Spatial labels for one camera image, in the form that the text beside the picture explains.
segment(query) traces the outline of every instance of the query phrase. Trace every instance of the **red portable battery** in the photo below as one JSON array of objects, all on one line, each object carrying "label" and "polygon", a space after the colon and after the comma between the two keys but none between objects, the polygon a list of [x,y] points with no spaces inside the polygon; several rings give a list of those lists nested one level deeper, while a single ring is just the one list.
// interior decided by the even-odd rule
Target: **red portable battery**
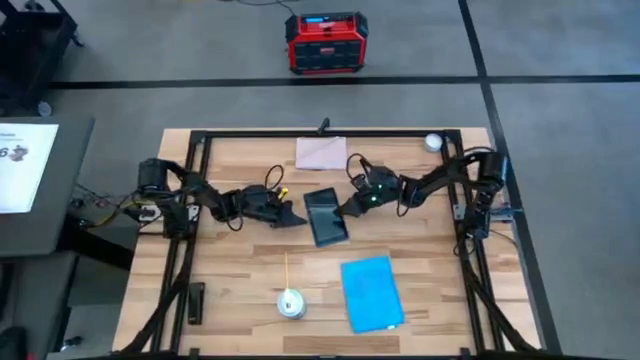
[{"label": "red portable battery", "polygon": [[294,73],[356,72],[364,66],[369,28],[360,12],[291,16],[285,25]]}]

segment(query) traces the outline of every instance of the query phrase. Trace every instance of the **wooden tabletop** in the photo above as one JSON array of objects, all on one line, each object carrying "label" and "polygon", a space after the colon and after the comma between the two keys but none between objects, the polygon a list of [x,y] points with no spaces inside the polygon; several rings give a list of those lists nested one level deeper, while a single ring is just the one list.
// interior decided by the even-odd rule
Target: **wooden tabletop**
[{"label": "wooden tabletop", "polygon": [[[465,147],[489,145],[486,129],[460,130]],[[165,130],[159,157],[184,164],[190,131]],[[294,138],[214,139],[207,180],[220,191],[242,188],[262,183],[272,165],[282,164],[287,198],[304,218],[302,197],[307,192],[334,187],[340,202],[353,194],[344,171],[297,170],[295,142]],[[421,138],[350,138],[347,144],[349,153],[362,153],[372,163],[408,176],[420,177],[442,163],[439,154],[424,150]],[[309,226],[274,230],[246,220],[242,231],[231,232],[210,216],[202,216],[191,281],[206,283],[204,321],[200,326],[185,322],[180,352],[199,347],[206,355],[438,355],[456,354],[461,347],[473,349],[459,259],[452,252],[455,235],[446,194],[436,192],[401,219],[391,204],[358,219],[349,217],[349,241],[323,249],[314,246]],[[492,229],[513,237],[509,225],[493,224]],[[128,344],[156,307],[168,246],[161,236],[139,238],[114,349]],[[500,308],[538,346],[515,244],[492,234],[485,247]],[[276,309],[276,298],[285,286],[285,252],[291,287],[308,302],[302,320],[285,319]],[[354,335],[344,305],[340,264],[377,255],[391,257],[406,323],[393,330]],[[482,305],[480,309],[486,320]],[[170,310],[164,348],[172,324]],[[484,331],[489,344],[488,326]]]}]

